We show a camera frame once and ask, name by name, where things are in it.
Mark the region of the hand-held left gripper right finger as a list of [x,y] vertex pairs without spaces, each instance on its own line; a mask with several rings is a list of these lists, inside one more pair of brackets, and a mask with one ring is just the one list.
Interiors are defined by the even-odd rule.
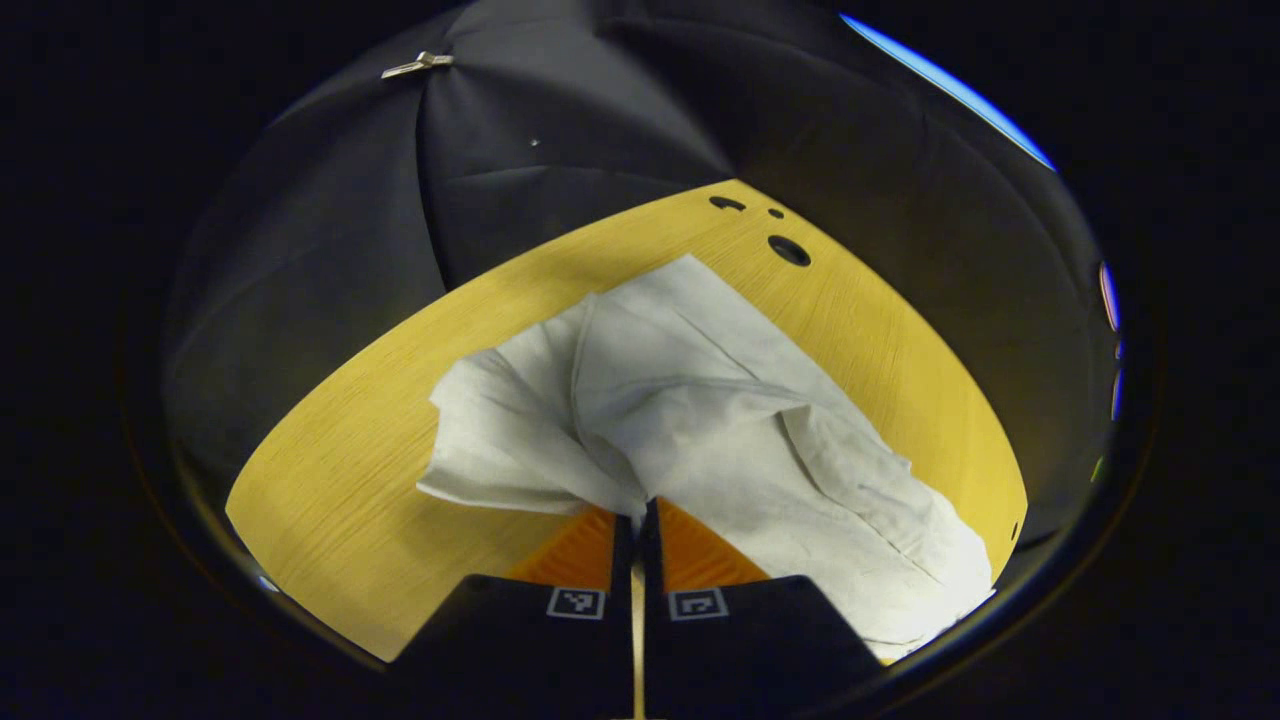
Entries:
[[810,577],[772,577],[666,498],[643,525],[646,711],[796,719],[883,671]]

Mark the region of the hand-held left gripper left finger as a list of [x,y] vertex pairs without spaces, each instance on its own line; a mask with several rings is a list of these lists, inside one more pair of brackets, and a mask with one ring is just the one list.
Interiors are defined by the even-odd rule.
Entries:
[[396,660],[413,719],[620,719],[634,708],[627,518],[567,521],[503,577],[470,574]]

